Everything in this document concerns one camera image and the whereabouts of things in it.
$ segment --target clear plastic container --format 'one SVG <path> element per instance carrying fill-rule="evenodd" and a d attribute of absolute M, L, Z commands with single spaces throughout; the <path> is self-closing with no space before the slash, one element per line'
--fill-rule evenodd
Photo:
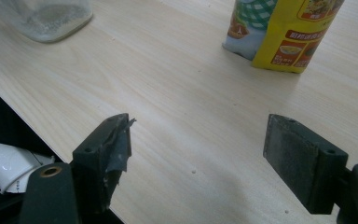
<path fill-rule="evenodd" d="M 0 0 L 0 16 L 38 42 L 61 40 L 92 17 L 89 0 Z"/>

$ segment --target wooden table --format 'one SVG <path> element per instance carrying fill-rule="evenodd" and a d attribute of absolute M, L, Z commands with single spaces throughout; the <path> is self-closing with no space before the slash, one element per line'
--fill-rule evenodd
<path fill-rule="evenodd" d="M 268 114 L 296 119 L 358 163 L 358 1 L 302 75 L 221 47 L 234 0 L 92 1 L 75 35 L 40 44 L 0 22 L 0 96 L 65 161 L 127 112 L 133 155 L 112 200 L 127 223 L 336 223 L 312 216 L 262 151 Z"/>

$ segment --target clamp jaw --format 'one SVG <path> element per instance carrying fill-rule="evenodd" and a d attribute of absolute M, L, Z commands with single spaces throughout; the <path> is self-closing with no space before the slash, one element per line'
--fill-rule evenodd
<path fill-rule="evenodd" d="M 73 152 L 70 164 L 35 170 L 24 197 L 23 223 L 102 223 L 131 155 L 128 114 L 103 121 Z"/>
<path fill-rule="evenodd" d="M 340 211 L 338 224 L 358 223 L 358 164 L 301 123 L 269 115 L 264 157 L 311 214 Z"/>

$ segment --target screw hole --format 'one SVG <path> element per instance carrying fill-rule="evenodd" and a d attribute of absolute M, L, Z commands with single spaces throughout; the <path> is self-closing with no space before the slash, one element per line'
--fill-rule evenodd
<path fill-rule="evenodd" d="M 44 171 L 42 171 L 42 173 L 40 173 L 40 176 L 51 177 L 51 176 L 58 174 L 61 170 L 62 170 L 62 168 L 59 166 L 52 166 L 52 167 L 49 167 L 49 168 L 45 169 Z"/>

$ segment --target yellow and white package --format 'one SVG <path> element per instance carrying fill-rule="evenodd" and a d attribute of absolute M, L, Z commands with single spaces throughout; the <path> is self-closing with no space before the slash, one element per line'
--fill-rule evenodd
<path fill-rule="evenodd" d="M 252 66 L 301 73 L 344 0 L 236 0 L 223 47 Z"/>

